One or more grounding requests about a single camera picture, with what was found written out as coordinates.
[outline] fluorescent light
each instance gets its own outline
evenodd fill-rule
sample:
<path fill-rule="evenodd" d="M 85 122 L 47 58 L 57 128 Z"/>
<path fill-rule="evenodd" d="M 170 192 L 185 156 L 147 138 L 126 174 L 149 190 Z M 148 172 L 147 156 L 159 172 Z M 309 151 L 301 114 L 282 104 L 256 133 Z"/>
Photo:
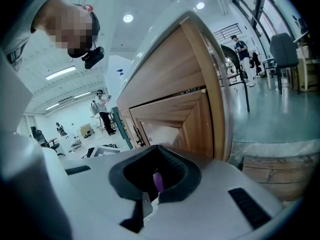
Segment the fluorescent light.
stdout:
<path fill-rule="evenodd" d="M 125 23 L 132 22 L 133 19 L 134 19 L 134 17 L 131 14 L 124 15 L 124 17 L 123 17 L 123 21 Z"/>
<path fill-rule="evenodd" d="M 89 92 L 86 92 L 86 93 L 83 93 L 83 94 L 80 94 L 80 95 L 78 95 L 78 96 L 75 96 L 75 97 L 73 97 L 73 98 L 79 98 L 79 97 L 81 97 L 81 96 L 84 96 L 84 95 L 87 95 L 87 94 L 90 94 L 91 93 L 91 91 L 89 91 Z"/>
<path fill-rule="evenodd" d="M 59 105 L 60 105 L 59 103 L 57 103 L 57 104 L 54 104 L 54 105 L 52 105 L 52 106 L 50 106 L 50 107 L 46 108 L 45 110 L 49 110 L 49 109 L 52 109 L 52 108 L 54 108 L 54 107 L 56 107 L 56 106 L 59 106 Z"/>
<path fill-rule="evenodd" d="M 199 10 L 202 9 L 203 7 L 205 7 L 205 4 L 203 2 L 200 2 L 196 5 L 196 8 Z"/>
<path fill-rule="evenodd" d="M 65 73 L 68 73 L 68 72 L 74 71 L 74 70 L 76 70 L 76 67 L 75 66 L 71 66 L 71 67 L 68 67 L 66 69 L 60 70 L 60 71 L 58 71 L 56 73 L 53 73 L 51 75 L 48 75 L 45 79 L 50 80 L 52 78 L 55 78 L 57 76 L 60 76 L 62 74 L 65 74 Z"/>

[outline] black pants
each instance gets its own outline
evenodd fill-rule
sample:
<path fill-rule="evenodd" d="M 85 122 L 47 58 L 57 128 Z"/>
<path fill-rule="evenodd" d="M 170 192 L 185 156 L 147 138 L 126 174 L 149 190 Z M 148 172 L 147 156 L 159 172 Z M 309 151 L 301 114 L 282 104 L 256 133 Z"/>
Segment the black pants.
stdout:
<path fill-rule="evenodd" d="M 104 127 L 105 127 L 106 131 L 108 132 L 108 134 L 114 132 L 115 130 L 113 130 L 112 127 L 111 127 L 111 123 L 110 123 L 110 119 L 109 119 L 108 113 L 100 112 L 99 115 L 102 118 Z"/>

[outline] wooden cabinet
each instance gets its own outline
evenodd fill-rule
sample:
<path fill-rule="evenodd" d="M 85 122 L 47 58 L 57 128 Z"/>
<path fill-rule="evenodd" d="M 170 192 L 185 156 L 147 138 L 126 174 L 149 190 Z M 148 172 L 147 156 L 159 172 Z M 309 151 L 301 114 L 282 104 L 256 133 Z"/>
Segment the wooden cabinet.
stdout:
<path fill-rule="evenodd" d="M 232 120 L 225 58 L 200 19 L 180 22 L 146 51 L 118 108 L 135 147 L 162 144 L 227 161 Z"/>
<path fill-rule="evenodd" d="M 212 122 L 205 89 L 138 106 L 130 112 L 144 143 L 213 158 Z"/>

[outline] black camera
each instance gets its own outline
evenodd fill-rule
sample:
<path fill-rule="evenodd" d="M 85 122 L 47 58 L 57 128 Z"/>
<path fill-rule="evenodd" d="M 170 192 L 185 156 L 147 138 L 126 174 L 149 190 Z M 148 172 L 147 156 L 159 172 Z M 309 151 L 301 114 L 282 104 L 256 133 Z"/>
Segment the black camera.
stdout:
<path fill-rule="evenodd" d="M 89 70 L 99 61 L 101 61 L 105 56 L 105 49 L 102 46 L 90 50 L 85 56 L 81 59 L 84 61 L 84 67 Z"/>

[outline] white ceiling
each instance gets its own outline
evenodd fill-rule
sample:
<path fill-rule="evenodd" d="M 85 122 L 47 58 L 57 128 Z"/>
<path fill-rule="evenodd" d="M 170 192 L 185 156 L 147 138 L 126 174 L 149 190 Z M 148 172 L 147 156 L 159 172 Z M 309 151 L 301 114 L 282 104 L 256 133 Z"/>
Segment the white ceiling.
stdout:
<path fill-rule="evenodd" d="M 105 88 L 104 71 L 109 54 L 131 59 L 159 14 L 174 0 L 67 0 L 70 3 L 91 4 L 100 21 L 97 46 L 105 48 L 105 58 L 92 69 L 84 68 L 80 58 L 71 61 L 65 50 L 55 48 L 45 33 L 37 31 L 27 43 L 19 76 L 33 92 L 27 112 L 46 113 L 46 108 L 67 98 Z M 199 10 L 204 22 L 212 14 L 221 13 L 217 0 L 185 0 L 192 6 L 204 2 Z M 123 16 L 132 14 L 133 21 L 125 23 Z M 76 70 L 51 80 L 45 77 L 69 66 Z"/>

